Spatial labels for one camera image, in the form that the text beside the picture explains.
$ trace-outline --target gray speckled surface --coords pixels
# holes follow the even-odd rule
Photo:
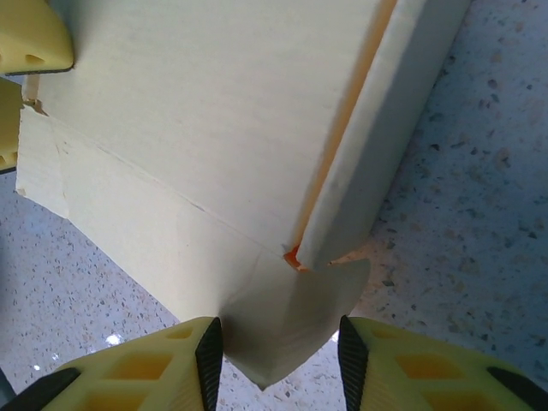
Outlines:
[[[475,0],[361,254],[355,310],[508,360],[548,389],[548,3]],[[0,366],[16,390],[175,323],[70,223],[0,176]],[[337,351],[219,408],[343,409]]]

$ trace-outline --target yellow plastic part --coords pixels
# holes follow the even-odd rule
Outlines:
[[[0,77],[0,171],[11,169],[17,164],[22,105],[21,86]]]
[[[72,67],[69,31],[45,0],[0,2],[0,74]]]
[[[523,375],[501,360],[370,319],[349,320],[368,351],[365,383],[356,410],[531,409],[487,371],[488,367],[498,367]],[[341,329],[339,362],[343,322]],[[357,387],[349,388],[350,396],[356,393],[353,388]]]
[[[43,410],[206,409],[196,351],[210,325],[218,325],[220,336],[220,323],[215,324],[216,321],[207,317],[193,319],[63,365],[59,370],[75,367],[81,375]],[[222,348],[218,354],[220,373]],[[214,374],[209,374],[209,381]]]

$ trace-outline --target foam board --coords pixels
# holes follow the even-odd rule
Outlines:
[[[330,235],[334,218],[320,227],[314,215],[331,201],[324,187],[340,174],[331,168],[359,127],[369,138],[374,120],[364,126],[354,111],[366,101],[384,107],[382,87],[361,89],[375,82],[369,72],[392,64],[395,77],[382,77],[389,88],[404,69],[405,46],[394,42],[419,24],[456,31],[462,14],[421,20],[431,3],[446,4],[54,0],[77,61],[40,76],[38,91],[25,87],[41,110],[21,113],[17,189],[69,218],[181,321],[220,314],[230,359],[261,387],[273,384],[327,341],[365,286],[366,260],[318,264],[317,253],[331,251],[310,247],[313,270],[302,273],[283,255],[311,223]],[[386,47],[401,53],[378,57]],[[421,54],[418,63],[431,73],[434,60]],[[422,96],[431,84],[416,86]],[[424,101],[402,110],[415,103]],[[411,122],[418,113],[398,115]],[[390,164],[407,138],[384,154]],[[349,158],[356,171],[360,156]],[[346,189],[327,208],[355,186]],[[350,234],[336,245],[354,244]]]
[[[298,241],[301,264],[325,266],[367,238],[469,4],[397,2]]]

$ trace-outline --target black rubber pad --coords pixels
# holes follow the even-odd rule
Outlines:
[[[219,318],[211,322],[200,340],[196,348],[196,363],[204,411],[214,411],[217,408],[219,379],[223,366],[223,330]]]
[[[6,170],[0,170],[0,176],[2,174],[13,173],[14,171],[15,171],[15,167],[12,167],[11,169],[6,169]]]
[[[542,390],[529,378],[496,366],[490,366],[487,371],[534,411],[548,409],[548,392]]]
[[[6,375],[0,368],[0,408],[15,398],[15,391],[11,388]]]
[[[46,375],[0,408],[0,411],[40,411],[71,385],[79,375],[80,371],[76,368],[65,368]]]
[[[338,357],[346,409],[359,411],[369,350],[346,315],[341,318],[339,327]]]
[[[14,73],[6,73],[6,76],[10,77],[12,75],[67,73],[68,71],[72,70],[73,68],[74,68],[74,65],[70,66],[69,68],[61,68],[60,70],[17,71],[17,72],[14,72]]]

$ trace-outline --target terrazzo floor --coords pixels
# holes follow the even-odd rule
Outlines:
[[[474,0],[371,237],[354,310],[519,366],[548,390],[548,2]],[[176,323],[71,223],[0,176],[0,367],[16,391]],[[218,409],[344,409],[336,336]]]

